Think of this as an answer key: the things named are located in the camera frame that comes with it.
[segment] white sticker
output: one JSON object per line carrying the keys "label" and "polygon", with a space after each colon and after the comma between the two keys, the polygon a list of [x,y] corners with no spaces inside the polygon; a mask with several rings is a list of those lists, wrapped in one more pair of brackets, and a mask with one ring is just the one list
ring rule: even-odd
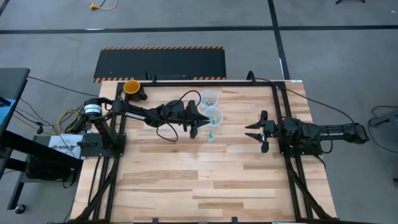
{"label": "white sticker", "polygon": [[102,107],[101,107],[100,105],[94,105],[94,104],[92,104],[92,105],[86,105],[86,106],[85,106],[85,110],[86,110],[86,109],[89,109],[89,108],[96,108],[96,109],[99,109],[99,110],[102,109]]}
{"label": "white sticker", "polygon": [[136,118],[136,119],[140,119],[140,120],[144,120],[146,117],[138,115],[138,114],[132,114],[132,113],[126,113],[126,116],[129,116],[131,118]]}
{"label": "white sticker", "polygon": [[85,113],[91,113],[91,112],[101,113],[101,110],[95,108],[90,108],[85,110]]}

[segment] yellow cable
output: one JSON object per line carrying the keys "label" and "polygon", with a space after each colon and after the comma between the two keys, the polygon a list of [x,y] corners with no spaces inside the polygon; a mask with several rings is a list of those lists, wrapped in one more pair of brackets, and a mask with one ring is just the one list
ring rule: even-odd
{"label": "yellow cable", "polygon": [[[35,128],[33,125],[30,125],[28,122],[24,121],[23,119],[21,119],[21,118],[15,116],[15,115],[12,115],[12,116],[15,117],[15,118],[17,118],[17,119],[18,119],[19,121],[21,121],[22,123],[28,125],[30,128],[32,128],[32,129],[34,129],[34,130],[37,130],[37,128]],[[58,135],[58,134],[56,134],[56,133],[48,133],[48,132],[46,132],[46,131],[43,131],[43,133],[44,133],[44,134],[49,134],[49,135]]]}
{"label": "yellow cable", "polygon": [[115,5],[111,8],[107,8],[107,7],[99,7],[94,3],[90,3],[90,9],[91,10],[95,10],[95,9],[102,9],[102,10],[113,10],[116,9],[116,7],[118,6],[118,0],[115,0]]}
{"label": "yellow cable", "polygon": [[61,132],[61,129],[60,129],[60,122],[61,122],[62,118],[63,118],[64,116],[70,114],[70,113],[75,113],[75,114],[77,115],[77,121],[80,120],[80,113],[79,113],[79,112],[77,112],[76,110],[67,110],[65,113],[63,113],[63,114],[58,118],[58,121],[57,121],[57,130],[58,130],[58,133],[62,133],[62,134],[63,134],[63,133],[67,133],[67,132],[69,132],[70,130],[73,129],[73,126],[70,127],[68,130],[65,130],[65,132]]}

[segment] wooden tabletop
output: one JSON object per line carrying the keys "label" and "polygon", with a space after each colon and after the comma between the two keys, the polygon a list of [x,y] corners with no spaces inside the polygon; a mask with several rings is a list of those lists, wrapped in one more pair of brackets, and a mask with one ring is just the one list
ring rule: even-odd
{"label": "wooden tabletop", "polygon": [[[288,81],[286,85],[305,94],[301,82]],[[117,82],[103,82],[100,96],[114,99],[116,86]],[[148,100],[134,104],[155,108],[179,99],[188,90],[208,89],[217,91],[217,107],[224,113],[213,142],[208,142],[206,126],[190,139],[189,131],[185,133],[181,126],[174,125],[180,136],[174,143],[158,137],[155,128],[142,121],[126,120],[127,142],[119,165],[112,222],[149,222],[152,218],[160,222],[230,222],[231,217],[241,222],[294,220],[285,162],[277,141],[269,139],[269,152],[264,154],[258,142],[244,135],[260,132],[244,127],[256,123],[262,110],[268,111],[269,120],[276,120],[270,87],[145,87]],[[307,100],[288,94],[292,116],[312,122]],[[183,100],[186,105],[188,100],[197,101],[198,95],[190,93]],[[174,137],[167,125],[160,127],[160,134]],[[87,205],[96,160],[92,157],[83,163],[71,218]],[[302,156],[302,160],[309,191],[327,213],[335,216],[323,164],[313,156]],[[297,192],[305,217],[302,194]],[[106,192],[99,217],[104,217],[107,198]]]}

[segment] green object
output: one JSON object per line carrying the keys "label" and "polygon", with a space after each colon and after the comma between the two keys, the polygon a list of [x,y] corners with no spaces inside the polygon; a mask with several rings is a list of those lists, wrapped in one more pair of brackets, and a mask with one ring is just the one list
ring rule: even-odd
{"label": "green object", "polygon": [[217,124],[217,118],[216,117],[211,117],[210,118],[210,124]]}
{"label": "green object", "polygon": [[214,103],[211,100],[205,100],[205,105],[206,106],[213,106]]}
{"label": "green object", "polygon": [[213,117],[211,114],[206,115],[206,117],[209,118],[210,124],[216,125],[217,124],[217,118]]}
{"label": "green object", "polygon": [[209,142],[214,141],[214,134],[212,132],[207,133],[207,138],[209,139]]}

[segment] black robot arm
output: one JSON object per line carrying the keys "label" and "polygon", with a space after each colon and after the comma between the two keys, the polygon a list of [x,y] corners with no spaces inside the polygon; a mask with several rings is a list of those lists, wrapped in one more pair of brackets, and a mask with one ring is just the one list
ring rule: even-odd
{"label": "black robot arm", "polygon": [[358,123],[316,125],[296,118],[284,118],[275,124],[275,121],[267,119],[267,112],[262,111],[258,123],[246,126],[248,129],[263,129],[261,134],[246,133],[262,143],[262,152],[268,151],[267,138],[279,139],[281,152],[290,156],[320,155],[323,153],[320,142],[324,140],[345,140],[356,144],[364,144],[369,140],[364,126]]}
{"label": "black robot arm", "polygon": [[[111,105],[109,112],[102,115],[102,104]],[[158,128],[165,123],[183,125],[184,131],[187,126],[191,127],[190,137],[193,139],[198,134],[198,128],[209,123],[206,116],[198,112],[195,102],[190,100],[184,109],[181,100],[173,100],[166,105],[160,105],[152,109],[144,109],[131,105],[122,100],[109,100],[107,98],[92,98],[85,101],[85,118],[93,123],[98,131],[109,134],[110,128],[105,121],[112,116],[124,115],[145,122],[147,125]]]}

